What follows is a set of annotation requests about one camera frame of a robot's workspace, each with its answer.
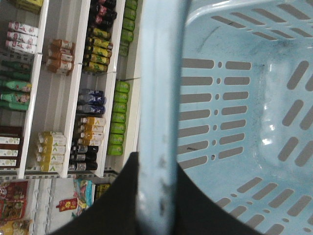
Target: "yellow bottle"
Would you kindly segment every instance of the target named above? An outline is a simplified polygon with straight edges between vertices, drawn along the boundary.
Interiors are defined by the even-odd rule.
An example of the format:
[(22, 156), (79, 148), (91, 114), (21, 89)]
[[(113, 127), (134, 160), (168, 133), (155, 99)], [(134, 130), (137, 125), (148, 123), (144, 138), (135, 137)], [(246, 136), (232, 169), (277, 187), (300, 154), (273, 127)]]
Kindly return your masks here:
[(97, 125), (97, 126), (105, 126), (106, 120), (102, 117), (83, 117), (80, 119), (81, 123), (85, 123), (88, 125)]

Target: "green bottle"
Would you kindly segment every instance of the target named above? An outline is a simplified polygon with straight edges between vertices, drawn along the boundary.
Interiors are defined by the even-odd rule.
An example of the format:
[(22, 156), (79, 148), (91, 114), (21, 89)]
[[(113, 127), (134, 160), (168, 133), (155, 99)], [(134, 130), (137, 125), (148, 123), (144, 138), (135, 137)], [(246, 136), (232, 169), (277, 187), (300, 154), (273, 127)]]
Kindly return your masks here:
[(2, 100), (0, 100), (0, 107), (6, 108), (6, 109), (18, 110), (18, 111), (26, 111), (28, 109), (27, 104), (11, 103), (11, 102), (2, 101)]
[(0, 99), (12, 103), (29, 104), (30, 95), (24, 92), (1, 92)]
[(18, 80), (0, 80), (0, 86), (7, 87), (15, 91), (31, 91), (31, 83)]
[(0, 70), (0, 75), (11, 77), (14, 79), (23, 80), (23, 81), (29, 81), (30, 80), (30, 74), (29, 73)]
[(15, 69), (15, 70), (19, 70), (19, 71), (24, 71), (24, 72), (30, 72), (31, 71), (31, 65), (30, 64), (26, 64), (26, 63), (21, 63), (18, 61), (5, 61), (5, 60), (1, 60), (1, 65)]

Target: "basket handle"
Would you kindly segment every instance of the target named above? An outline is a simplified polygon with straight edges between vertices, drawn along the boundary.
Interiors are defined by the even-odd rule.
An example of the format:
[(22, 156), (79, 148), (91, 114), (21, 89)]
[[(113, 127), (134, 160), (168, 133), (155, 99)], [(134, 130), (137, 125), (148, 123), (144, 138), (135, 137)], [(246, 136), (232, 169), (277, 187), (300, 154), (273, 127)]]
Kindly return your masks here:
[(171, 234), (175, 220), (181, 51), (188, 2), (143, 4), (136, 216), (145, 235)]

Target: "light blue plastic basket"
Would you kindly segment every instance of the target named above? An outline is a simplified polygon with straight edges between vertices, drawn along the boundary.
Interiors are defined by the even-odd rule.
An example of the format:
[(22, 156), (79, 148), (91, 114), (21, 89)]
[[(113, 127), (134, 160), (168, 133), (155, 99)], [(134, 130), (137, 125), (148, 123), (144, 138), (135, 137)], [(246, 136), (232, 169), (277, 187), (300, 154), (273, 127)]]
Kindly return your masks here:
[(142, 25), (150, 48), (143, 52), (143, 224), (151, 234), (171, 227), (178, 146), (188, 176), (240, 221), (269, 235), (313, 234), (313, 0), (192, 1), (182, 56), (185, 1), (151, 2)]

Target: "juice bottle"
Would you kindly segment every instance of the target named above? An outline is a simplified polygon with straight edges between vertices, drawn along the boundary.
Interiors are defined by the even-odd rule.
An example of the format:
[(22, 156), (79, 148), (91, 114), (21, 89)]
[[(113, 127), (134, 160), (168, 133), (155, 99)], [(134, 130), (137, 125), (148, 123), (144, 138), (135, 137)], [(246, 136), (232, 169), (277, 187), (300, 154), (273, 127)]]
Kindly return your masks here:
[(101, 141), (104, 138), (104, 133), (102, 132), (94, 132), (94, 131), (85, 131), (80, 135), (81, 138), (90, 141)]
[(105, 126), (106, 124), (106, 120), (103, 117), (83, 117), (80, 119), (80, 122), (97, 126)]

